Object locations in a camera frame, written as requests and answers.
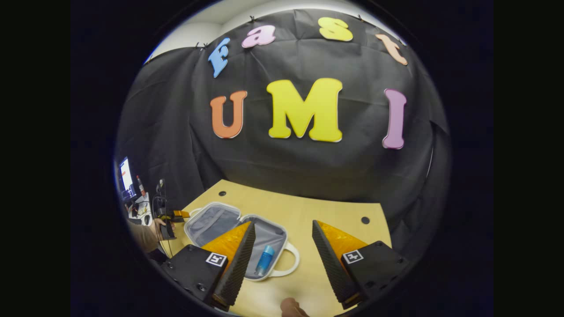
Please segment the wooden table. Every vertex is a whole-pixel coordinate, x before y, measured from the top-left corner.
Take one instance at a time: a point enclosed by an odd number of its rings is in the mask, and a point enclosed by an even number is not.
[[[221,191],[225,191],[226,195],[219,196]],[[311,237],[313,220],[325,222],[368,244],[381,240],[391,246],[390,232],[380,204],[307,199],[220,180],[186,206],[184,211],[190,212],[212,201],[235,206],[241,210],[241,215],[257,214],[281,224],[288,231],[288,241],[298,249],[301,257],[298,268],[287,276],[258,282],[243,280],[235,305],[230,308],[230,312],[238,315],[280,316],[280,302],[287,297],[294,297],[310,317],[334,316],[345,311],[333,293]],[[368,217],[370,222],[362,223],[362,217]],[[170,250],[176,254],[184,246],[192,244],[184,233],[184,223],[175,225],[177,239],[161,242],[169,257]],[[275,269],[287,270],[293,263],[293,254],[285,250]]]

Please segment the blue bottle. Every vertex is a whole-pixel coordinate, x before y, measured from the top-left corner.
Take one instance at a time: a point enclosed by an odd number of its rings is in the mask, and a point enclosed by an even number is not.
[[[274,256],[274,249],[267,245],[265,250],[262,252],[261,259],[258,260],[257,268],[254,270],[254,274],[258,276],[264,276],[270,265],[270,261],[272,261],[272,257]]]

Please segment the blue foam letter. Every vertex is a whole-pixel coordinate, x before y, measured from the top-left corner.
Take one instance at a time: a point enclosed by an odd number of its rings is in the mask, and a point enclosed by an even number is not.
[[[221,58],[227,57],[227,53],[229,53],[226,46],[228,43],[229,38],[224,38],[213,52],[211,52],[210,57],[208,57],[208,61],[210,61],[213,66],[213,78],[216,78],[227,65],[227,60],[223,60]]]

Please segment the person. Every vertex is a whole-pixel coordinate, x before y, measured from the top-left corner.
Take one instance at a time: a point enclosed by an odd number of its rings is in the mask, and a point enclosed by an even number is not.
[[[280,303],[282,317],[309,317],[306,312],[299,308],[299,303],[292,297],[288,297]]]
[[[155,250],[158,247],[158,242],[164,240],[160,225],[166,226],[166,223],[158,218],[153,221],[154,223],[150,226],[133,224],[129,221],[127,222],[129,224],[131,234],[133,235],[133,239],[135,239],[135,242],[137,242],[141,249],[146,253]],[[170,224],[174,230],[176,228],[174,226],[174,222],[171,222]]]

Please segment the black cloth backdrop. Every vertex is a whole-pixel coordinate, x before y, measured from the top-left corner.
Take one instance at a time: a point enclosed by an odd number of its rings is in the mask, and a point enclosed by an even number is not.
[[[352,41],[322,37],[318,19],[324,16],[345,21]],[[276,40],[241,47],[248,31],[269,24],[276,27]],[[375,34],[397,43],[408,65],[395,61]],[[208,57],[225,37],[231,39],[224,58],[228,63],[214,78]],[[293,131],[288,139],[271,138],[272,95],[266,86],[290,80],[305,99],[323,77],[343,84],[338,94],[342,140],[314,141],[307,132],[298,139]],[[407,98],[400,150],[381,144],[389,115],[385,89]],[[227,98],[228,126],[229,96],[238,90],[248,92],[242,131],[221,139],[212,129],[210,101]],[[205,49],[188,47],[155,57],[140,70],[124,105],[115,159],[125,156],[151,194],[157,181],[166,179],[174,209],[184,208],[222,178],[289,195],[380,202],[394,248],[411,260],[422,256],[440,220],[451,164],[443,107],[415,52],[378,27],[327,10],[278,12],[227,32]],[[410,243],[418,232],[421,236]]]

